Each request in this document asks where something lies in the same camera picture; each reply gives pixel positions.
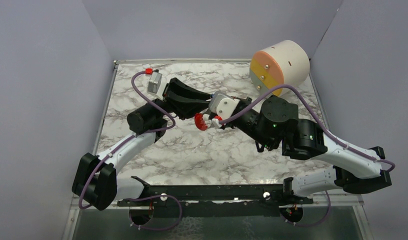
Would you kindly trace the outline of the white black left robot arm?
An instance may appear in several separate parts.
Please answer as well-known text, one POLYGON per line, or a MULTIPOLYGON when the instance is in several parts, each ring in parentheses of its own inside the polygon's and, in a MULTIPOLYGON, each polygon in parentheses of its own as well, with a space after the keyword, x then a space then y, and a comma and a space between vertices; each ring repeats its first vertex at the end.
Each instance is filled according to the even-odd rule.
POLYGON ((72 192, 89 206, 102 211, 116 199, 130 198, 136 205, 149 200, 149 191, 129 179, 118 182, 121 169, 145 148, 158 141, 180 120, 193 118, 207 109, 211 94, 196 90, 177 78, 168 82, 149 80, 146 91, 155 97, 127 116, 131 134, 98 155, 84 154, 72 184, 72 192))

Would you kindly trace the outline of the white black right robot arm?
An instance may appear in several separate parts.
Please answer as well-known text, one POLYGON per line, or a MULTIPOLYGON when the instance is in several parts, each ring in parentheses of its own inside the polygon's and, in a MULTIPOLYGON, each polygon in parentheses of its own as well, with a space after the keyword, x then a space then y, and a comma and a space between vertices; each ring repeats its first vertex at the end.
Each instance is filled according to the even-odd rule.
POLYGON ((330 139, 319 124, 299 118, 297 104, 277 96, 266 99, 257 112, 246 111, 227 126, 238 128, 263 150, 281 147, 293 160, 319 160, 331 166, 318 172, 284 179, 281 199, 292 204, 317 192, 342 189, 351 194, 368 194, 392 185, 389 172, 330 139))

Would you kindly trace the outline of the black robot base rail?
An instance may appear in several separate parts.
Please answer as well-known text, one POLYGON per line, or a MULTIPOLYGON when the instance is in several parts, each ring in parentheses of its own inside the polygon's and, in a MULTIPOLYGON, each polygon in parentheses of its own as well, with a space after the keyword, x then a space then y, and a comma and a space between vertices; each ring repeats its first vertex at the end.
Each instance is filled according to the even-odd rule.
POLYGON ((125 198, 117 206, 156 218, 278 217, 287 206, 301 209, 312 203, 310 198, 285 193, 282 184, 148 185, 139 201, 125 198))

